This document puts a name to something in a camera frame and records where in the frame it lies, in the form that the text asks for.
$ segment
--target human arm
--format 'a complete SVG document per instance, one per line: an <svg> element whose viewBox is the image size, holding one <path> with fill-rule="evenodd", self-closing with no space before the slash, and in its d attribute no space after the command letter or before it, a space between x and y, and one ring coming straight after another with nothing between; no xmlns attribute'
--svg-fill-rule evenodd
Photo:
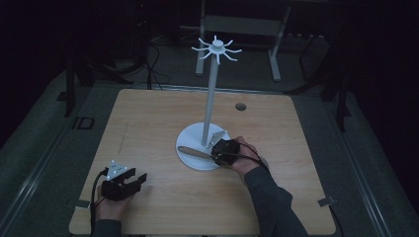
<svg viewBox="0 0 419 237"><path fill-rule="evenodd" d="M256 148L243 137L235 139L240 144L240 155L259 159ZM258 217L262 237L308 236L298 217L291 209L293 196L275 183L271 175L259 164L239 158L231 167L244 177Z"/></svg>
<svg viewBox="0 0 419 237"><path fill-rule="evenodd" d="M96 224L92 237L121 237L122 219L133 196L113 201L102 197L102 187L98 187L96 204Z"/></svg>

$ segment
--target wooden table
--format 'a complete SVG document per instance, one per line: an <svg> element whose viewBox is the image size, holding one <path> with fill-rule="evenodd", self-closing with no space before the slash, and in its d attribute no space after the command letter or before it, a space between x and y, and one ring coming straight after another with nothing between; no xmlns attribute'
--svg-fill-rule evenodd
<svg viewBox="0 0 419 237"><path fill-rule="evenodd" d="M176 139L205 117L207 93L121 90L80 199L112 160L148 173L123 224L125 234L251 235L259 227L251 198L228 169L197 171L181 162ZM235 109L244 103L247 110ZM215 93L211 122L242 135L269 162L277 184L293 195L293 210L309 234L332 234L328 207L293 101L288 96ZM88 209L75 209L69 228L90 233Z"/></svg>

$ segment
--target table top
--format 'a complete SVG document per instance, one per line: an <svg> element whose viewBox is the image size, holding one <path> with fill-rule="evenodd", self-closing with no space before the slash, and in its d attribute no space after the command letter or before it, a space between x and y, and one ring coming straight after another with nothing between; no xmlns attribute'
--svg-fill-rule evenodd
<svg viewBox="0 0 419 237"><path fill-rule="evenodd" d="M238 111L237 103L247 109ZM248 191L228 169L198 171L177 156L176 139L204 121L206 92L121 90L80 199L89 200L96 176L112 160L148 174L123 221L125 234L249 235L259 227ZM288 96L215 93L211 123L256 146L307 232L336 230L293 101ZM88 209L76 208L69 229L90 233Z"/></svg>

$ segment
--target sleeve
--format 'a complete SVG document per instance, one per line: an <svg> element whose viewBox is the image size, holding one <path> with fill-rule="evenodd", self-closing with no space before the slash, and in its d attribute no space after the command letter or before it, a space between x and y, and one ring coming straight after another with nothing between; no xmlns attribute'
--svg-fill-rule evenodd
<svg viewBox="0 0 419 237"><path fill-rule="evenodd" d="M244 176L258 217L262 237L308 236L291 209L293 196L275 183L262 167Z"/></svg>
<svg viewBox="0 0 419 237"><path fill-rule="evenodd" d="M122 237L123 224L112 219L96 221L92 237Z"/></svg>

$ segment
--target white stand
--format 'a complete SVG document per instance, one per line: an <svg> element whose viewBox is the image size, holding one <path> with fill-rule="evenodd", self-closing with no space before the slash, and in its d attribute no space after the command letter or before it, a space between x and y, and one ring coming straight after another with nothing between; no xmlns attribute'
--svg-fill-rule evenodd
<svg viewBox="0 0 419 237"><path fill-rule="evenodd" d="M186 127L179 134L178 139L176 141L176 147L180 145L188 146L196 150L200 150L202 152L210 154L212 146L211 144L208 143L208 140L212 137L214 133L224 131L224 129L222 129L221 127L210 123L210 118L212 114L212 102L213 102L213 96L215 93L216 76L218 73L218 65L220 64L219 56L223 54L229 60L237 61L237 59L229 57L226 54L226 52L229 51L229 52L236 53L236 52L240 52L241 49L239 50L226 49L225 47L229 46L233 42L233 40L231 40L228 44L224 44L221 40L216 39L216 36L214 37L212 44L203 42L201 39L199 40L201 44L207 45L208 47L206 48L192 47L192 49L197 50L197 51L203 51L203 50L209 51L209 53L207 53L207 55L205 55L204 57L200 58L200 60L204 60L205 58L209 57L212 54L210 71L209 71L209 90L208 90L208 97L207 97L205 122L195 123ZM225 135L222 138L230 139L227 133L225 133ZM218 167L211 160L205 160L205 159L200 159L194 156L186 155L182 152L179 152L178 149L176 149L176 151L178 152L179 158L191 168L194 168L197 170L212 170Z"/></svg>

